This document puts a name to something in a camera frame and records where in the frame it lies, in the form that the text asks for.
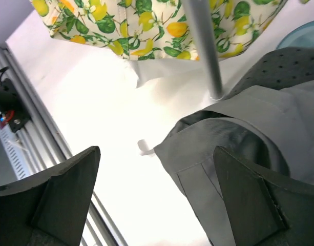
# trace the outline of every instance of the floral patterned bag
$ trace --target floral patterned bag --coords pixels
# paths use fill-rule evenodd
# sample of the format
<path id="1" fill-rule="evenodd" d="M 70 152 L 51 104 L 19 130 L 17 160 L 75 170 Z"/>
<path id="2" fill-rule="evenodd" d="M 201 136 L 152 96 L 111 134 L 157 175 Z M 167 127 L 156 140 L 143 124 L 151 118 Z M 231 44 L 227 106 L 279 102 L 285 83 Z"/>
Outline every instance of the floral patterned bag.
<path id="1" fill-rule="evenodd" d="M 199 59 L 180 0 L 30 1 L 53 38 L 108 47 L 129 60 Z M 210 0 L 219 56 L 246 50 L 286 1 Z"/>

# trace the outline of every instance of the white surface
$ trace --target white surface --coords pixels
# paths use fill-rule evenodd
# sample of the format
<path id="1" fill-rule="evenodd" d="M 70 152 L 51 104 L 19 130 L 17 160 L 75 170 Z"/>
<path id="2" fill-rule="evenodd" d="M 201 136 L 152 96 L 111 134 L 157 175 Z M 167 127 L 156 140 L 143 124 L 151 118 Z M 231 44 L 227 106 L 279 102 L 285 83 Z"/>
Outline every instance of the white surface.
<path id="1" fill-rule="evenodd" d="M 314 0 L 289 0 L 242 55 L 221 62 L 227 85 L 296 27 L 314 20 Z M 95 192 L 130 246 L 209 245 L 185 197 L 156 156 L 140 156 L 137 141 L 154 146 L 181 117 L 208 105 L 201 70 L 155 79 L 134 89 L 136 75 L 111 51 L 49 38 L 32 13 L 7 41 L 73 153 L 101 148 Z"/>

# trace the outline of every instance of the gray cloth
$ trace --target gray cloth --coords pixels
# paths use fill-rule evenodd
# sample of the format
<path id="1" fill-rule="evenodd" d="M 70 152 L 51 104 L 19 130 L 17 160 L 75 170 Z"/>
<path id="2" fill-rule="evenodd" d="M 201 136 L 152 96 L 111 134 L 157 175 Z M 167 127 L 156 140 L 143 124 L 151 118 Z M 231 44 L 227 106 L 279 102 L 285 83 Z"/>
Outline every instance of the gray cloth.
<path id="1" fill-rule="evenodd" d="M 213 163 L 214 149 L 237 150 L 255 163 L 278 172 L 288 169 L 290 177 L 314 184 L 314 81 L 280 91 L 252 86 L 204 110 L 219 116 L 168 136 L 155 152 L 213 244 L 235 245 Z M 255 139 L 239 150 L 246 134 Z M 263 148 L 269 163 L 263 163 L 265 155 L 259 154 Z"/>

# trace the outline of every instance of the blue bowl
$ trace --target blue bowl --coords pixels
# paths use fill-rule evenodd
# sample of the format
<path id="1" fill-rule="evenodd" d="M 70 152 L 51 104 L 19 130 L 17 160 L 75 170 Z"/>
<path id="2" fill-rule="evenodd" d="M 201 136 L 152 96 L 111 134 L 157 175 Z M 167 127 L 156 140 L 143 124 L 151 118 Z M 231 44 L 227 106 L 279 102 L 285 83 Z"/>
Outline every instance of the blue bowl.
<path id="1" fill-rule="evenodd" d="M 285 47 L 314 48 L 314 21 L 306 23 L 290 32 L 282 39 L 276 49 Z"/>

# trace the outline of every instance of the blue plate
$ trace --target blue plate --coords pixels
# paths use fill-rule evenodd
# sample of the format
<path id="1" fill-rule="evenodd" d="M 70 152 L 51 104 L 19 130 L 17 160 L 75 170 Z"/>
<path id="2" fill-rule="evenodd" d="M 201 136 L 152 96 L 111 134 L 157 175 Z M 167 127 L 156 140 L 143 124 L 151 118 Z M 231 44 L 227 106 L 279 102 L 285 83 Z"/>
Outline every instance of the blue plate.
<path id="1" fill-rule="evenodd" d="M 276 49 L 285 47 L 314 48 L 314 21 L 304 24 L 290 32 Z"/>

